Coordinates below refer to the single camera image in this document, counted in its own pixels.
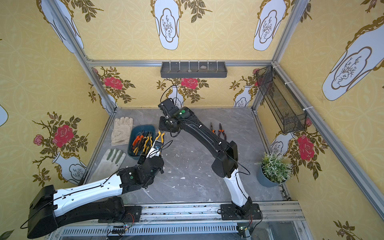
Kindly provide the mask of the yellow handled pliers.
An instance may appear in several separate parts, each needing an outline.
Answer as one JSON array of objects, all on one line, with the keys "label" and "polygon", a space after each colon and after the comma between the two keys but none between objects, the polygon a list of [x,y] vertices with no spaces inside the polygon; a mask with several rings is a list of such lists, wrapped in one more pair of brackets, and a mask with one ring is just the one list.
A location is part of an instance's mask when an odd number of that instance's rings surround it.
[{"label": "yellow handled pliers", "polygon": [[164,135],[165,135],[165,132],[158,131],[157,136],[155,138],[155,141],[160,142],[163,145],[164,144]]}]

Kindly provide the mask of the teal plastic storage box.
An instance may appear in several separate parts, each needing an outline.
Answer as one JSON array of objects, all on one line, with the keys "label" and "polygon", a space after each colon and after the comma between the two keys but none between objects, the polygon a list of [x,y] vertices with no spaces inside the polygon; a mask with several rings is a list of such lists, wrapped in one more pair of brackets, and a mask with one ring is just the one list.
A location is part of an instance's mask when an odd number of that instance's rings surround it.
[{"label": "teal plastic storage box", "polygon": [[134,160],[139,160],[142,151],[139,149],[139,152],[134,152],[134,150],[139,146],[139,142],[149,133],[152,133],[152,136],[154,136],[155,127],[153,125],[139,125],[132,129],[127,151],[128,155]]}]

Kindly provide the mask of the orange black combination pliers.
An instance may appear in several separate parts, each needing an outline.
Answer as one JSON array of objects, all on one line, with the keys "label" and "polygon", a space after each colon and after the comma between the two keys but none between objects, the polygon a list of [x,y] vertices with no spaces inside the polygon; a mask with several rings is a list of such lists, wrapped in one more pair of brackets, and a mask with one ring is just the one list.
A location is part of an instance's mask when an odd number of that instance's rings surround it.
[{"label": "orange black combination pliers", "polygon": [[213,127],[213,123],[210,122],[210,130],[211,132],[213,132],[214,134],[216,134],[216,130],[214,130],[214,127]]}]

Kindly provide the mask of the orange black long-nose pliers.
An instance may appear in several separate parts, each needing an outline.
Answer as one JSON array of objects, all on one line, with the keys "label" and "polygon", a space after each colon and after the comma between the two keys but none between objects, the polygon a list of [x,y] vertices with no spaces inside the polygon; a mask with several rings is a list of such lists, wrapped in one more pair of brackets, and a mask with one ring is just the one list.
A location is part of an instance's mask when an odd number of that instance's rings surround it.
[{"label": "orange black long-nose pliers", "polygon": [[225,141],[227,140],[227,135],[221,123],[219,123],[218,137],[224,139]]}]

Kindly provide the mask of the yellow black combination pliers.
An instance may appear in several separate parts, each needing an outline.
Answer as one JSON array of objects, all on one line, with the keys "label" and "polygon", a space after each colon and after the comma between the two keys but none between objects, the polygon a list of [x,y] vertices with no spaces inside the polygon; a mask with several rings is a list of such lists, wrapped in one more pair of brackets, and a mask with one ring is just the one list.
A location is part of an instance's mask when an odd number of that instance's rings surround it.
[{"label": "yellow black combination pliers", "polygon": [[152,144],[153,144],[153,135],[152,135],[152,132],[149,132],[142,150],[142,155],[146,156],[148,154]]}]

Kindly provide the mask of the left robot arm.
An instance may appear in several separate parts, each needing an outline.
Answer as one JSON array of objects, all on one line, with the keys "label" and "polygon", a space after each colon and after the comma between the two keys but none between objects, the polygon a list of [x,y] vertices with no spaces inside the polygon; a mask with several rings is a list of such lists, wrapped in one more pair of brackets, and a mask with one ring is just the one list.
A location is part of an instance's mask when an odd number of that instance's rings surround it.
[{"label": "left robot arm", "polygon": [[107,179],[68,189],[56,190],[52,185],[42,188],[30,204],[27,237],[43,237],[59,227],[86,220],[121,221],[126,210],[120,195],[147,188],[163,166],[162,157],[153,156]]}]

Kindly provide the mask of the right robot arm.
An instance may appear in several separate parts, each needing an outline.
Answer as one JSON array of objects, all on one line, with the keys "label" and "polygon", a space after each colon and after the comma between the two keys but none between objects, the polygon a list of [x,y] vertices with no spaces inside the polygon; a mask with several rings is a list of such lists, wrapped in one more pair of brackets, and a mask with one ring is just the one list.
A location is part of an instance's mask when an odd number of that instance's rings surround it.
[{"label": "right robot arm", "polygon": [[215,158],[212,169],[224,179],[237,215],[247,217],[253,202],[240,179],[237,144],[219,138],[189,108],[174,107],[168,110],[165,106],[160,106],[160,109],[164,114],[160,118],[160,130],[170,133],[184,130],[202,143]]}]

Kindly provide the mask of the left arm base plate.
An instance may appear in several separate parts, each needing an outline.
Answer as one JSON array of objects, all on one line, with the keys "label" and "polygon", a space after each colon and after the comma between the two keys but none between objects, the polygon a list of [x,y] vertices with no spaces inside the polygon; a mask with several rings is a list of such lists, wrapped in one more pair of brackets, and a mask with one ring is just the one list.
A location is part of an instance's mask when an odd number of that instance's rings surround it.
[{"label": "left arm base plate", "polygon": [[116,217],[108,219],[99,219],[98,223],[138,223],[142,214],[142,206],[125,206],[125,212],[118,214]]}]

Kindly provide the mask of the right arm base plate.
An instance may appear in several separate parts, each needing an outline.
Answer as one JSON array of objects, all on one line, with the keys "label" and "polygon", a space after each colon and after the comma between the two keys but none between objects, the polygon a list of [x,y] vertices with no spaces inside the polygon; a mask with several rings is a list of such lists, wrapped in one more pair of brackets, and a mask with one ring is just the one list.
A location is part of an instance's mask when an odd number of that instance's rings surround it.
[{"label": "right arm base plate", "polygon": [[235,204],[222,204],[217,210],[222,220],[261,220],[262,212],[258,204],[252,204],[245,214]]}]

